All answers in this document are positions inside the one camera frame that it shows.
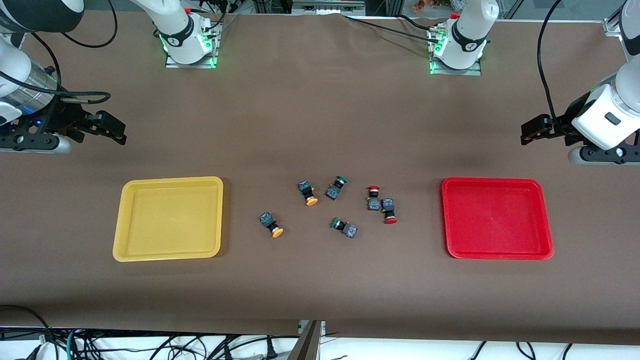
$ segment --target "metal frame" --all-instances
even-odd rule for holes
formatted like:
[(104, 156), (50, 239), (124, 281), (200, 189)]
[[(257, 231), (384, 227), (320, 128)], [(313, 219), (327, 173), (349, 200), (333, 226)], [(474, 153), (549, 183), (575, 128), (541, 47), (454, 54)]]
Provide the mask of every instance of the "metal frame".
[(322, 321), (310, 320), (304, 329), (287, 360), (317, 360), (320, 337), (324, 330)]
[(604, 33), (608, 37), (616, 37), (620, 35), (620, 12), (622, 12), (623, 3), (620, 7), (611, 14), (608, 18), (602, 20), (602, 27)]

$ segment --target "black connector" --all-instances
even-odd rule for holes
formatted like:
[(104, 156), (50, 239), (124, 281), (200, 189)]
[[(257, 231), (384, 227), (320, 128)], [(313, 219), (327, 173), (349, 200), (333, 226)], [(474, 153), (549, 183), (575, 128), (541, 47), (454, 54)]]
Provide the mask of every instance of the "black connector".
[(38, 357), (38, 351), (40, 351), (41, 346), (42, 345), (38, 345), (35, 349), (33, 349), (33, 351), (29, 354), (29, 356), (27, 356), (26, 360), (36, 360), (36, 357)]
[(267, 360), (272, 360), (278, 357), (278, 353), (273, 350), (273, 343), (271, 337), (267, 336)]

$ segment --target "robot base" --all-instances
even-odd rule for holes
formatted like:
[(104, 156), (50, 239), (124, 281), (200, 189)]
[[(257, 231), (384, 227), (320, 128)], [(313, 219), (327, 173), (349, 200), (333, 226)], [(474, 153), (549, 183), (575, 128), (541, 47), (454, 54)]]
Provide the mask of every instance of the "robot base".
[[(204, 17), (204, 26), (211, 26), (211, 20), (209, 18)], [(217, 24), (208, 32), (204, 33), (204, 36), (209, 37), (209, 39), (204, 40), (204, 46), (211, 46), (211, 52), (205, 54), (202, 59), (190, 63), (183, 64), (175, 61), (169, 54), (166, 56), (166, 61), (164, 63), (164, 67), (169, 69), (215, 69), (218, 65), (218, 53), (220, 52), (220, 38), (222, 36), (223, 24)]]
[(440, 48), (447, 42), (447, 27), (446, 23), (442, 22), (436, 26), (431, 26), (427, 31), (427, 38), (434, 38), (438, 40), (437, 43), (429, 43), (429, 71), (431, 74), (443, 74), (443, 75), (468, 75), (468, 76), (480, 76), (482, 75), (480, 67), (480, 59), (476, 60), (471, 67), (467, 69), (453, 69), (445, 65), (445, 63), (434, 55), (434, 52), (439, 51)]

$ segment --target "yellow tray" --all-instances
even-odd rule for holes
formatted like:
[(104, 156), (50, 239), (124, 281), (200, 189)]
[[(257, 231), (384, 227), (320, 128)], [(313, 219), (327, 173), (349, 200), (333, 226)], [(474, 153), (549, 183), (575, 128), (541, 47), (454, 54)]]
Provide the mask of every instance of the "yellow tray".
[(210, 258), (220, 250), (222, 180), (129, 181), (122, 188), (113, 257), (118, 261)]

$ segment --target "power cord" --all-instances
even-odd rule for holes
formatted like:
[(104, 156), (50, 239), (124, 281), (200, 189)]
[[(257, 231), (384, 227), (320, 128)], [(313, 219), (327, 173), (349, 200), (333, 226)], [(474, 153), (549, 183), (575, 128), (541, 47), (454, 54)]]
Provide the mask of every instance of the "power cord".
[(273, 341), (271, 341), (271, 336), (267, 336), (267, 360), (272, 360), (276, 357), (278, 357), (278, 353), (273, 350)]
[[(257, 338), (257, 339), (245, 341), (244, 343), (240, 343), (240, 344), (238, 344), (238, 345), (236, 345), (234, 347), (229, 348), (228, 353), (231, 354), (231, 351), (233, 351), (233, 350), (235, 350), (235, 349), (237, 349), (239, 347), (243, 347), (245, 345), (249, 345), (249, 344), (255, 343), (257, 341), (267, 340), (269, 338), (271, 338), (271, 339), (297, 339), (298, 336), (270, 336), (270, 337), (265, 337), (265, 338)], [(224, 356), (224, 354), (218, 356), (216, 358), (216, 360), (222, 359), (223, 356)]]
[(566, 360), (566, 355), (567, 355), (567, 353), (569, 353), (569, 349), (571, 349), (572, 346), (573, 346), (573, 344), (571, 344), (571, 343), (566, 345), (566, 347), (564, 348), (564, 351), (562, 353), (562, 360)]
[(378, 11), (380, 11), (380, 9), (382, 9), (382, 6), (384, 4), (387, 3), (387, 0), (382, 0), (382, 2), (380, 3), (380, 5), (378, 5), (378, 8), (376, 9), (376, 11), (373, 12), (373, 14), (371, 14), (371, 16), (376, 16), (376, 14), (378, 13)]
[(474, 353), (474, 355), (472, 357), (469, 358), (469, 360), (476, 360), (478, 358), (478, 355), (480, 355), (480, 351), (482, 351), (482, 348), (486, 345), (486, 341), (483, 341), (480, 343), (480, 345), (478, 346), (478, 348), (476, 349), (476, 352)]
[(116, 38), (116, 34), (118, 33), (118, 16), (116, 15), (116, 10), (113, 8), (113, 4), (111, 3), (111, 0), (107, 0), (107, 2), (109, 3), (109, 7), (111, 8), (111, 13), (113, 14), (113, 35), (111, 36), (111, 38), (109, 40), (107, 40), (106, 42), (99, 44), (99, 45), (91, 45), (91, 44), (84, 44), (72, 37), (70, 37), (67, 33), (62, 33), (62, 35), (71, 40), (73, 43), (78, 44), (80, 46), (83, 47), (89, 47), (90, 49), (98, 49), (100, 47), (105, 47), (107, 45), (109, 45), (113, 39)]
[(409, 24), (415, 26), (416, 28), (429, 31), (429, 27), (428, 26), (422, 26), (422, 25), (418, 24), (417, 22), (411, 20), (411, 18), (409, 18), (406, 15), (403, 15), (403, 14), (399, 13), (399, 14), (396, 15), (396, 17), (399, 17), (401, 19), (407, 20), (409, 22)]
[(516, 341), (516, 347), (518, 348), (518, 351), (526, 358), (528, 358), (529, 360), (536, 360), (536, 352), (533, 351), (533, 346), (531, 346), (531, 343), (529, 343), (527, 341), (527, 346), (529, 347), (529, 350), (531, 350), (531, 355), (527, 354), (526, 352), (524, 352), (524, 350), (522, 350), (522, 348), (520, 347), (520, 342)]
[(432, 38), (425, 38), (425, 37), (419, 37), (419, 36), (417, 36), (417, 35), (413, 35), (413, 34), (405, 33), (404, 31), (399, 31), (399, 30), (396, 30), (396, 29), (387, 28), (387, 27), (382, 26), (382, 25), (374, 24), (374, 23), (372, 23), (372, 22), (367, 22), (367, 21), (364, 21), (364, 20), (356, 19), (356, 18), (354, 18), (354, 17), (348, 17), (348, 16), (344, 16), (344, 17), (345, 17), (345, 18), (347, 18), (347, 19), (349, 19), (349, 20), (352, 20), (352, 21), (355, 21), (355, 22), (359, 22), (359, 23), (361, 23), (361, 24), (365, 24), (365, 25), (373, 26), (373, 27), (375, 27), (375, 28), (379, 28), (379, 29), (383, 29), (383, 30), (391, 31), (391, 32), (393, 32), (393, 33), (397, 33), (397, 34), (400, 34), (400, 35), (404, 35), (404, 36), (408, 36), (408, 37), (412, 37), (412, 38), (416, 38), (416, 39), (424, 40), (424, 41), (427, 41), (427, 42), (438, 42), (436, 39), (432, 39)]
[[(49, 56), (51, 57), (51, 60), (53, 61), (53, 64), (54, 64), (56, 77), (58, 79), (58, 86), (61, 86), (62, 78), (60, 75), (60, 65), (58, 63), (58, 59), (56, 58), (56, 55), (53, 53), (53, 50), (51, 50), (51, 48), (47, 45), (47, 43), (44, 40), (42, 40), (36, 33), (32, 33), (32, 35), (34, 38), (36, 38), (36, 40), (38, 40), (45, 47), (45, 49), (49, 53)], [(16, 85), (22, 86), (23, 88), (27, 88), (29, 90), (33, 90), (37, 92), (43, 92), (45, 94), (60, 95), (62, 97), (102, 96), (101, 99), (83, 101), (86, 104), (100, 104), (102, 102), (109, 100), (109, 98), (111, 98), (111, 94), (104, 91), (66, 91), (66, 90), (57, 90), (57, 89), (51, 90), (47, 88), (41, 88), (39, 86), (33, 86), (27, 83), (23, 83), (22, 81), (7, 75), (3, 71), (0, 71), (0, 78), (10, 81)]]
[(547, 84), (547, 79), (545, 77), (545, 72), (542, 70), (542, 57), (541, 57), (541, 49), (542, 49), (542, 36), (545, 34), (545, 29), (547, 28), (547, 24), (549, 19), (551, 19), (551, 15), (554, 13), (554, 10), (558, 7), (562, 0), (556, 0), (554, 4), (549, 9), (545, 20), (542, 22), (542, 27), (540, 28), (540, 34), (538, 35), (538, 72), (540, 73), (540, 79), (542, 80), (542, 86), (545, 88), (545, 95), (547, 96), (547, 103), (549, 105), (549, 112), (551, 112), (551, 120), (553, 121), (556, 128), (565, 136), (568, 136), (566, 131), (560, 126), (560, 121), (558, 121), (556, 117), (556, 111), (554, 109), (554, 103), (551, 100), (551, 93), (549, 91), (549, 85)]

